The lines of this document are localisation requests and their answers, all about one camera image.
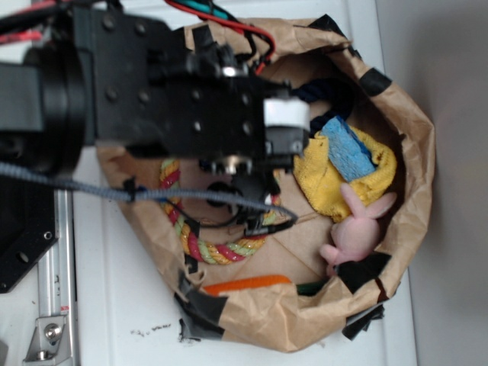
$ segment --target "red wire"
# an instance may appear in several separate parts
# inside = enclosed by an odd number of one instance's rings
[[[243,23],[236,23],[235,21],[227,21],[225,19],[218,18],[218,17],[211,15],[211,14],[202,13],[201,11],[197,11],[197,10],[194,10],[192,8],[186,7],[186,6],[181,5],[177,2],[173,2],[172,0],[165,0],[165,2],[174,8],[177,8],[177,9],[182,10],[182,11],[186,11],[187,13],[190,13],[190,14],[197,15],[200,19],[215,21],[216,23],[221,24],[224,27],[231,28],[232,30],[234,30],[240,34],[243,34],[244,31],[248,31],[248,32],[251,32],[254,34],[260,34],[260,35],[268,38],[271,42],[271,45],[270,45],[271,51],[266,56],[266,61],[268,61],[268,62],[271,61],[271,57],[273,56],[273,53],[275,52],[275,49],[276,49],[276,43],[275,43],[275,39],[273,38],[273,36],[270,35],[270,33],[268,33],[267,31],[265,31],[261,28],[253,27],[252,25],[247,25],[247,24],[243,24]],[[256,71],[255,71],[256,74],[259,74],[265,68],[265,66],[266,66],[265,63],[260,63],[259,66],[257,67]]]
[[[38,31],[27,31],[0,36],[0,45],[16,42],[26,42],[32,40],[42,40],[43,35]]]
[[[62,2],[70,2],[72,0],[61,0]],[[37,2],[36,4],[33,4],[27,8],[23,8],[19,11],[16,11],[15,14],[22,14],[22,13],[28,13],[29,11],[36,11],[40,9],[45,9],[45,8],[50,8],[51,6],[56,5],[56,1],[54,0],[43,0],[42,2]]]

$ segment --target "wire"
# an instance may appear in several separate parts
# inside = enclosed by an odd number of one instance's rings
[[[198,198],[201,200],[216,201],[224,204],[236,204],[239,206],[249,207],[261,211],[274,210],[276,212],[280,212],[289,216],[290,221],[292,221],[293,223],[298,220],[298,216],[294,212],[284,207],[275,206],[272,204],[263,204],[258,201],[252,201],[244,197],[224,192],[199,191],[194,189],[156,189],[151,191],[137,191],[131,194],[128,191],[124,191],[121,189],[103,188],[82,183],[80,181],[73,181],[72,179],[48,177],[37,172],[32,172],[31,170],[22,166],[10,164],[7,162],[0,162],[0,175],[22,181],[29,181],[31,183],[36,183],[39,185],[46,185],[48,187],[56,189],[63,189],[67,191],[81,191],[113,201],[158,201],[163,198],[170,197]]]
[[[215,16],[214,14],[204,13],[202,11],[198,11],[192,7],[189,7],[189,6],[186,6],[183,4],[183,2],[189,3],[189,2],[195,2],[195,1],[165,0],[165,2],[174,8],[177,8],[177,9],[182,10],[182,11],[186,11],[187,13],[190,13],[190,14],[197,15],[200,19],[207,20],[207,21],[215,21],[216,23],[223,25],[224,27],[228,27],[228,28],[234,30],[235,32],[237,32],[239,34],[245,34],[245,32],[250,32],[250,33],[256,35],[257,37],[259,37],[260,39],[264,40],[269,45],[269,49],[265,53],[265,55],[263,55],[262,57],[259,58],[257,64],[255,65],[255,73],[256,74],[261,73],[261,71],[265,68],[265,66],[271,62],[271,58],[272,58],[272,56],[276,50],[276,44],[275,44],[275,40],[274,40],[273,36],[270,35],[270,33],[268,33],[267,31],[265,31],[261,28],[258,28],[258,27],[254,27],[252,25],[241,23],[241,22],[237,21],[235,18],[234,18],[235,20],[222,19],[222,18]]]
[[[230,224],[236,222],[236,220],[238,219],[239,215],[242,212],[242,208],[239,207],[237,213],[234,216],[232,216],[230,219],[228,219],[227,221],[224,221],[222,223],[207,224],[207,223],[200,223],[200,221],[194,219],[192,216],[190,216],[188,213],[186,213],[181,207],[179,207],[177,204],[175,204],[171,200],[166,200],[165,199],[165,200],[158,200],[158,201],[159,202],[164,202],[166,204],[171,204],[175,208],[175,210],[177,210],[180,214],[182,214],[183,216],[185,216],[190,221],[194,221],[195,223],[198,223],[198,225],[202,229],[219,229],[221,227],[228,227]]]
[[[69,8],[72,3],[91,5],[102,0],[46,0],[0,19],[0,34],[27,31]]]
[[[43,39],[43,34],[41,32],[36,30],[33,31],[29,30],[27,32],[6,34],[0,36],[0,45],[16,43],[16,42],[42,40],[42,39]]]

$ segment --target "black mount plate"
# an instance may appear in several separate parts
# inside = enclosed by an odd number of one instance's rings
[[[54,190],[0,178],[0,294],[10,292],[56,240]]]

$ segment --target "metal bracket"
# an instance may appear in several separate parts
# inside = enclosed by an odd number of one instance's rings
[[[47,316],[36,320],[24,365],[55,366],[70,356],[66,316]]]
[[[72,195],[56,193],[58,242],[39,261],[39,315],[23,366],[77,366]]]

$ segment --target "stuffed toy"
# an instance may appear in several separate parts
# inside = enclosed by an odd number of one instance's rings
[[[382,217],[397,199],[396,193],[387,193],[366,207],[350,185],[342,183],[340,191],[352,215],[332,226],[335,246],[325,244],[320,247],[320,255],[328,263],[328,276],[336,274],[334,266],[359,262],[373,251],[380,240],[380,225],[376,219]]]

